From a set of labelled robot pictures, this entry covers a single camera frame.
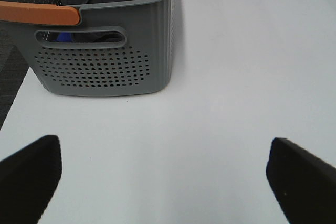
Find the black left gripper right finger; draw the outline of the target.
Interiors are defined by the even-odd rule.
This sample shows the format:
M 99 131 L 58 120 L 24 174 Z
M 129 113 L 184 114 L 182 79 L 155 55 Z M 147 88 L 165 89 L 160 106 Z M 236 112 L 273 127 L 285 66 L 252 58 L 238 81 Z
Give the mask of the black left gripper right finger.
M 266 177 L 289 223 L 335 223 L 335 167 L 286 138 L 275 138 Z

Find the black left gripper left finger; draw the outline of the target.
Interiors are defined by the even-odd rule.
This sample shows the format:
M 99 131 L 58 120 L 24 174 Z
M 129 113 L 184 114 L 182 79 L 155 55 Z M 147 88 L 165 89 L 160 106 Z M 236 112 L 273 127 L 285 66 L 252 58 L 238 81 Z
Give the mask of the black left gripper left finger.
M 1 161 L 1 223 L 38 223 L 62 175 L 60 141 L 46 135 Z

